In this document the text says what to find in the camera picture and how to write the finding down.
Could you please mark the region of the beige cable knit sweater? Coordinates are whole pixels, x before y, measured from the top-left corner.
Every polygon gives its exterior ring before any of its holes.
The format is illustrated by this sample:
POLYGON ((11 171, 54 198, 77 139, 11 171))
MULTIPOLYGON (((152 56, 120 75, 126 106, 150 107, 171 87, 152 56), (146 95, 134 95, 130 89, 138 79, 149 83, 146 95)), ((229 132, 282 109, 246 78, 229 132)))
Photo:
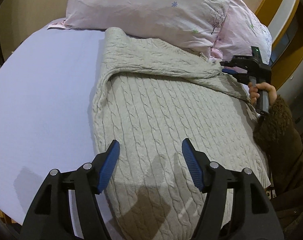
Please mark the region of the beige cable knit sweater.
POLYGON ((126 239, 191 238, 205 195, 188 172, 185 138, 225 168, 249 167, 270 185, 247 91, 204 56, 109 28, 92 104, 98 152, 120 144, 106 193, 126 239))

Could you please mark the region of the pink floral pillow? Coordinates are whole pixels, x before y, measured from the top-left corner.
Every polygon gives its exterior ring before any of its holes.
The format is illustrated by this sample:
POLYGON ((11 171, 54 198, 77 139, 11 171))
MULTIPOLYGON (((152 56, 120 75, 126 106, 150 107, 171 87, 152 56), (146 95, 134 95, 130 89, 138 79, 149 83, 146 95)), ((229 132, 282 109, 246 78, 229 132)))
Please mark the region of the pink floral pillow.
POLYGON ((252 55, 258 47, 265 64, 271 56, 272 37, 243 0, 230 0, 226 18, 211 49, 210 57, 230 61, 234 55, 252 55))

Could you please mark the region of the white floral pillow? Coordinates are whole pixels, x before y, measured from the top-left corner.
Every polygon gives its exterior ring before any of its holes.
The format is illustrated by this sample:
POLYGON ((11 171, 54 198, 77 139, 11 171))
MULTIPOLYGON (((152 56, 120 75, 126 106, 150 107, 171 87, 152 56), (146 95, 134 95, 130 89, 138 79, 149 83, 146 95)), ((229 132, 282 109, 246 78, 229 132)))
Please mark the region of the white floral pillow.
POLYGON ((117 27, 209 56, 229 5, 230 0, 68 0, 65 19, 51 28, 117 27))

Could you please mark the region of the wooden white headboard shelf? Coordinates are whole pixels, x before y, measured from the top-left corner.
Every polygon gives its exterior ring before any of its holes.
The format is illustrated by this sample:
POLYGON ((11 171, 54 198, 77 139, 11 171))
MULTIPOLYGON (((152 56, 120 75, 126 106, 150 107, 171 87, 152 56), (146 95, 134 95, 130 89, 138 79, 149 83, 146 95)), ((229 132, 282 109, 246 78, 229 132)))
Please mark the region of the wooden white headboard shelf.
POLYGON ((262 0, 255 14, 272 36, 271 84, 279 89, 303 61, 303 3, 262 0))

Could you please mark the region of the lavender bed sheet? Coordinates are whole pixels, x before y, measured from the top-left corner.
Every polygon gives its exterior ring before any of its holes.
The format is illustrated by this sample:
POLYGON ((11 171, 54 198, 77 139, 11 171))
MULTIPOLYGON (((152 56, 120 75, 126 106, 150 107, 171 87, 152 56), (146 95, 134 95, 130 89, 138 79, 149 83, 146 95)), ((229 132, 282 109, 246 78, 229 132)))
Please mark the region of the lavender bed sheet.
POLYGON ((0 69, 0 210, 22 223, 50 170, 98 153, 92 100, 105 33, 42 28, 0 69))

